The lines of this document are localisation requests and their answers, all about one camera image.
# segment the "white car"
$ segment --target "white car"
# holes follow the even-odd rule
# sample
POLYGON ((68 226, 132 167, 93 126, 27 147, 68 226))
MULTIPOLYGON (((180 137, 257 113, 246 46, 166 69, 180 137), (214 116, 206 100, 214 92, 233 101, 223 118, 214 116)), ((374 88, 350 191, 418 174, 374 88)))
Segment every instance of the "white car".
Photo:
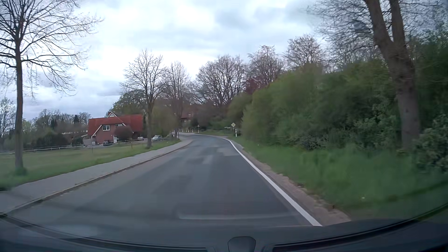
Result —
POLYGON ((155 140, 159 140, 159 139, 161 139, 161 138, 162 138, 161 135, 155 135, 155 136, 153 136, 153 137, 151 138, 151 140, 155 141, 155 140))

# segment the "brick house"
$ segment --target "brick house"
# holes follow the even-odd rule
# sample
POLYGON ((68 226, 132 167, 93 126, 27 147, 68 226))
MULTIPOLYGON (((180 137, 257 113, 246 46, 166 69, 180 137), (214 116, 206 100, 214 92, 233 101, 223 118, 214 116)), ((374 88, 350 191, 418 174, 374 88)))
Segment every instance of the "brick house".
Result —
POLYGON ((143 117, 142 115, 117 116, 110 112, 107 117, 89 119, 87 135, 99 144, 104 141, 116 143, 114 131, 120 126, 129 126, 134 132, 133 138, 136 138, 143 131, 143 117))

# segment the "sign post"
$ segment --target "sign post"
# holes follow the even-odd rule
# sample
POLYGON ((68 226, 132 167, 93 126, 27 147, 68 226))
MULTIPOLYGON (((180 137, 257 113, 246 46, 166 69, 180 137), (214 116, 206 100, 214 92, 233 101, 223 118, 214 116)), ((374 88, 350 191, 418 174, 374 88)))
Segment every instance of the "sign post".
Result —
POLYGON ((233 131, 235 132, 235 137, 237 137, 237 130, 235 129, 236 124, 232 122, 231 126, 233 128, 233 131))

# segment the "fence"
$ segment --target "fence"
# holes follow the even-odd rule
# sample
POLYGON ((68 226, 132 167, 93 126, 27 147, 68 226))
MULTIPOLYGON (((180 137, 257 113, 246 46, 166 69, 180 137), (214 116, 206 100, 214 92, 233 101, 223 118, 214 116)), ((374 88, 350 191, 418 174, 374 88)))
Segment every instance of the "fence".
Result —
MULTIPOLYGON (((157 140, 153 140, 154 141, 161 141, 161 140, 166 140, 166 137, 157 139, 157 140)), ((133 144, 143 144, 145 143, 144 141, 141 140, 134 140, 134 141, 126 141, 126 142, 118 142, 118 143, 109 143, 107 145, 102 145, 102 144, 96 144, 96 145, 75 145, 75 146, 52 146, 52 147, 42 147, 42 148, 33 148, 33 149, 24 149, 23 152, 38 152, 38 151, 52 151, 52 150, 63 150, 63 149, 82 149, 82 148, 102 148, 102 147, 109 147, 112 145, 133 145, 133 144)), ((14 151, 0 151, 0 155, 14 155, 14 151)))

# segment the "grass verge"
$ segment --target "grass verge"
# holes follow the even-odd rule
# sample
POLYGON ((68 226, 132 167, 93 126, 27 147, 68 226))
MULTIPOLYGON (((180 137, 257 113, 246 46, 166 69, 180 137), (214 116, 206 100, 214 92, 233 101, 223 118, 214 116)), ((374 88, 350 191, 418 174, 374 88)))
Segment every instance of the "grass verge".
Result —
POLYGON ((135 156, 180 142, 179 140, 153 143, 150 149, 144 144, 123 147, 97 147, 67 150, 25 152, 23 162, 27 168, 24 176, 14 175, 14 155, 0 155, 0 190, 44 178, 57 176, 93 165, 135 156))
POLYGON ((232 136, 233 133, 229 130, 229 131, 224 131, 224 130, 205 130, 205 131, 200 131, 197 134, 201 134, 201 135, 216 135, 216 136, 232 136))
POLYGON ((419 172, 409 156, 347 146, 311 152, 232 138, 274 172, 345 211, 352 219, 408 218, 448 199, 448 174, 419 172))

